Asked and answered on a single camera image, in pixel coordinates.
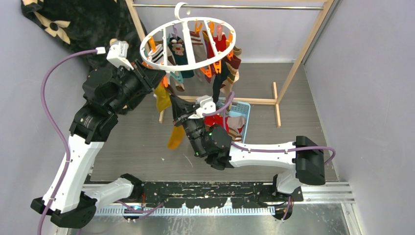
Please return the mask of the mustard yellow sock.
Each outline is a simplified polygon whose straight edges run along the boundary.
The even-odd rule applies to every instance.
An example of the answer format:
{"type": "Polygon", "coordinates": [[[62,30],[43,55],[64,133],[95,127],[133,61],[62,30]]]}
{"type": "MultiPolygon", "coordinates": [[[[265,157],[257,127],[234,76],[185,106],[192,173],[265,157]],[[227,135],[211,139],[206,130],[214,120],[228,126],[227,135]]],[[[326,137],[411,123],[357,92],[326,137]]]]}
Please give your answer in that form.
{"type": "Polygon", "coordinates": [[[154,95],[156,96],[156,108],[159,113],[171,106],[169,93],[162,83],[155,88],[154,95]]]}

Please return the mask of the white round clip hanger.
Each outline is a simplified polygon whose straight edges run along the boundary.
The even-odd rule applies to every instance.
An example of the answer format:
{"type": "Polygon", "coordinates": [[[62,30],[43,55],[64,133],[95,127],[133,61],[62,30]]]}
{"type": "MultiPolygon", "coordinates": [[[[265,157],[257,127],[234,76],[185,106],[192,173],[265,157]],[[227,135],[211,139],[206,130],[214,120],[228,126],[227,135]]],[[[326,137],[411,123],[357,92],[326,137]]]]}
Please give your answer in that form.
{"type": "Polygon", "coordinates": [[[233,49],[236,45],[236,31],[235,29],[227,22],[222,21],[220,19],[211,18],[211,17],[186,17],[182,18],[180,17],[180,9],[183,7],[190,7],[186,2],[179,2],[176,5],[174,5],[174,16],[175,20],[167,22],[153,31],[151,31],[148,35],[146,35],[142,40],[139,47],[140,56],[143,59],[143,61],[150,66],[153,69],[159,69],[163,71],[190,71],[194,69],[204,69],[210,65],[213,65],[213,68],[215,70],[215,73],[221,73],[222,72],[222,59],[227,57],[228,59],[231,59],[233,56],[233,49]],[[207,34],[209,37],[209,42],[211,44],[211,48],[213,51],[214,56],[211,58],[208,58],[201,62],[196,62],[195,60],[195,54],[192,47],[192,41],[191,41],[191,35],[190,35],[190,29],[188,26],[189,22],[195,22],[197,23],[197,27],[200,28],[200,24],[205,26],[207,28],[207,34]],[[168,46],[167,42],[167,35],[166,31],[168,27],[173,27],[177,24],[182,25],[182,40],[185,46],[185,55],[187,58],[187,64],[185,65],[176,65],[176,66],[170,66],[167,63],[167,55],[166,55],[166,47],[168,46]],[[229,31],[229,36],[227,36],[226,39],[226,48],[223,51],[217,50],[216,43],[213,39],[212,30],[214,29],[214,26],[221,26],[225,27],[229,31]],[[155,62],[152,62],[152,56],[150,56],[149,52],[145,52],[146,46],[150,46],[152,50],[156,50],[157,47],[154,45],[154,36],[155,34],[161,32],[162,33],[162,39],[163,39],[163,62],[158,64],[155,62]]]}

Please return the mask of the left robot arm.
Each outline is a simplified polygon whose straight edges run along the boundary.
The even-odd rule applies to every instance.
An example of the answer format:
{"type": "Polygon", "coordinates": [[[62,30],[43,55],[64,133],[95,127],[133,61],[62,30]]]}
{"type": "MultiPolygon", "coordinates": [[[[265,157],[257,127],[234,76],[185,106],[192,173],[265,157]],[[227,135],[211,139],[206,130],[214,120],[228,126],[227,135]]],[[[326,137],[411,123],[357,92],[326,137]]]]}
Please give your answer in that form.
{"type": "Polygon", "coordinates": [[[160,84],[164,72],[149,69],[135,61],[131,68],[92,70],[83,83],[84,106],[75,114],[66,139],[66,152],[58,173],[47,193],[32,201],[31,207],[50,216],[61,228],[80,229],[96,211],[122,199],[137,202],[143,196],[142,181],[123,174],[115,181],[97,189],[83,189],[95,158],[118,114],[126,107],[133,110],[160,84]]]}

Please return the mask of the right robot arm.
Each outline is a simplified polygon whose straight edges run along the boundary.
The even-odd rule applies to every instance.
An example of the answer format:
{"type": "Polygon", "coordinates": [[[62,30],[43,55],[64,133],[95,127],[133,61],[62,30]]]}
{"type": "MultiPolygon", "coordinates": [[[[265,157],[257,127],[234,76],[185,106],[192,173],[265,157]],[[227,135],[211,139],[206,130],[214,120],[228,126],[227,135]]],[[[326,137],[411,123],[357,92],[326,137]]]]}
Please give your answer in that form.
{"type": "Polygon", "coordinates": [[[285,171],[278,174],[272,187],[272,196],[284,201],[302,184],[321,186],[326,183],[324,146],[317,146],[305,136],[296,136],[294,142],[280,144],[246,144],[234,142],[225,124],[214,124],[206,129],[205,119],[226,110],[232,100],[220,108],[213,98],[205,95],[188,102],[170,95],[173,123],[182,127],[194,155],[204,158],[217,170],[243,166],[273,166],[285,171]]]}

